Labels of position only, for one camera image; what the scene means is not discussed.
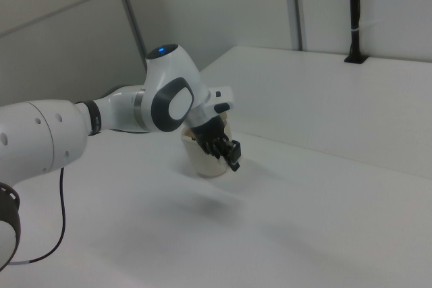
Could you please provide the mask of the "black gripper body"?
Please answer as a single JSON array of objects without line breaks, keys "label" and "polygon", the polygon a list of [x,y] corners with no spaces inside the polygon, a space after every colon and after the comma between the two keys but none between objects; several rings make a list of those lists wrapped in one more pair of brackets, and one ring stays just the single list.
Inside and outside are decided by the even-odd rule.
[{"label": "black gripper body", "polygon": [[219,142],[223,139],[229,140],[224,132],[224,128],[223,119],[218,115],[200,126],[192,127],[191,130],[194,134],[194,139],[203,150],[205,141],[211,141],[216,138],[219,138]]}]

